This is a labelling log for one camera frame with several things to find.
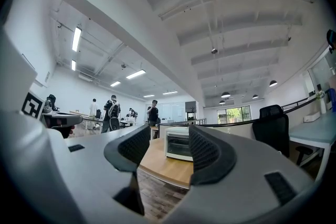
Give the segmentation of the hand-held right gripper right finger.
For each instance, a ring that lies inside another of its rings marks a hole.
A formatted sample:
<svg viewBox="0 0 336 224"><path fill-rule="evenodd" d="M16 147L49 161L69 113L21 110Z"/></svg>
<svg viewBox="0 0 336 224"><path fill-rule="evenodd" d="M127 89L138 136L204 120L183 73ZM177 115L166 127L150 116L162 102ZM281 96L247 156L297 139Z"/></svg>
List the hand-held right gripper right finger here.
<svg viewBox="0 0 336 224"><path fill-rule="evenodd" d="M312 197L310 176L269 145L193 125L194 173L164 223L286 223Z"/></svg>

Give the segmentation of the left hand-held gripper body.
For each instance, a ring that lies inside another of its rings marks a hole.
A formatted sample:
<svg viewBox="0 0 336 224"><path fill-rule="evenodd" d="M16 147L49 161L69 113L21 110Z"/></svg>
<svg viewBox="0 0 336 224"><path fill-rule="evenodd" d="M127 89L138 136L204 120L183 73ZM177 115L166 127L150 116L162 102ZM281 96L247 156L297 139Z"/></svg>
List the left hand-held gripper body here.
<svg viewBox="0 0 336 224"><path fill-rule="evenodd" d="M50 94L45 100L29 91L23 103L22 112L42 121L47 127L73 126L82 123L81 115L59 111L55 106L56 97Z"/></svg>

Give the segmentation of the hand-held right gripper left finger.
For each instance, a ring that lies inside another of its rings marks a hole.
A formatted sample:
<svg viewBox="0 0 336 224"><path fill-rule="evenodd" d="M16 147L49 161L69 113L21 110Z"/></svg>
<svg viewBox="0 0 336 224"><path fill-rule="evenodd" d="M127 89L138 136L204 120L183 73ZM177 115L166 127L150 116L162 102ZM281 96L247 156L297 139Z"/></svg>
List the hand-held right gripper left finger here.
<svg viewBox="0 0 336 224"><path fill-rule="evenodd" d="M80 223L149 223L137 179L149 141L147 125L65 140Z"/></svg>

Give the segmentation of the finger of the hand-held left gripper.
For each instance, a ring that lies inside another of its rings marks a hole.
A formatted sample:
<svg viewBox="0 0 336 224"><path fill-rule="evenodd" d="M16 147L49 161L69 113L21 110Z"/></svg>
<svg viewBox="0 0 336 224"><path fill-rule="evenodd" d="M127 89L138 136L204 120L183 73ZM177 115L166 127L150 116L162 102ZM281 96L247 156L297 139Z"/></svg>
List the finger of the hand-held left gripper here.
<svg viewBox="0 0 336 224"><path fill-rule="evenodd" d="M59 131L62 134L63 138L66 139L69 137L70 134L73 134L73 130L75 129L75 126L74 125L66 126L66 127L56 126L56 127L52 127L52 129Z"/></svg>

